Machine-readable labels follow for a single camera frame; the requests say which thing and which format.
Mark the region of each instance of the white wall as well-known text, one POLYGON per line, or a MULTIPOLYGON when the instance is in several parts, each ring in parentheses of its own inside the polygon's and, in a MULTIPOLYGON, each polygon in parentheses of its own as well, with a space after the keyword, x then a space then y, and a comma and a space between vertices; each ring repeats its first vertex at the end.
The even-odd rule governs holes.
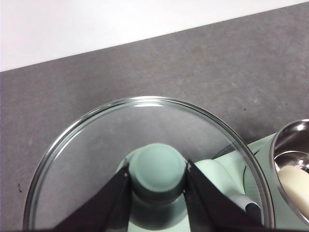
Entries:
POLYGON ((1 70, 303 0, 1 0, 1 70))

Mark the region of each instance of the stainless steel bowl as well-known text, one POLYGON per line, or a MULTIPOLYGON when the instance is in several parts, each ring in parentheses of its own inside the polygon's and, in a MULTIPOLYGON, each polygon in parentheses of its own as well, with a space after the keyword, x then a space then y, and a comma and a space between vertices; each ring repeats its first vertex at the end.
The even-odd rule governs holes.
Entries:
MULTIPOLYGON (((277 133, 270 149, 270 165, 275 174, 286 165, 292 165, 309 173, 309 119, 290 123, 277 133)), ((278 189, 294 213, 309 223, 309 219, 298 210, 280 181, 278 189)))

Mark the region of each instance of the gray countertop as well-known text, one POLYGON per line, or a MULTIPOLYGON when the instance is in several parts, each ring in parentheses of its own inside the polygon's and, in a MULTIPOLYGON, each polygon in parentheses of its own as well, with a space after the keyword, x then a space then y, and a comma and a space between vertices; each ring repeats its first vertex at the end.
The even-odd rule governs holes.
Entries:
POLYGON ((74 120, 120 98, 178 98, 248 143, 309 117, 309 3, 1 73, 1 229, 22 228, 42 156, 74 120))

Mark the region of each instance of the metal bowl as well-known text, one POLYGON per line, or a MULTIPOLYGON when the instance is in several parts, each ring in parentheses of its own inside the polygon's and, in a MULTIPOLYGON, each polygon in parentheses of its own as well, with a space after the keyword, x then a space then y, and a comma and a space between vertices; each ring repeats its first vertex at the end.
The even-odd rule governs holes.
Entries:
MULTIPOLYGON (((288 124, 275 136, 270 149, 270 164, 277 172, 287 165, 292 165, 309 173, 309 119, 288 124)), ((282 187, 278 175, 278 189, 290 208, 306 223, 306 218, 289 198, 282 187)))

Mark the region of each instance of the gray carpet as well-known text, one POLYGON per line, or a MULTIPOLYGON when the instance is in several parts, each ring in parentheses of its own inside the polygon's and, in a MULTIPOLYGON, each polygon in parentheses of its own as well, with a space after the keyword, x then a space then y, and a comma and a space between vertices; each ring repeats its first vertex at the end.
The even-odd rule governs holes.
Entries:
POLYGON ((159 95, 196 104, 248 143, 309 117, 309 3, 1 73, 1 229, 22 228, 53 140, 93 108, 159 95))

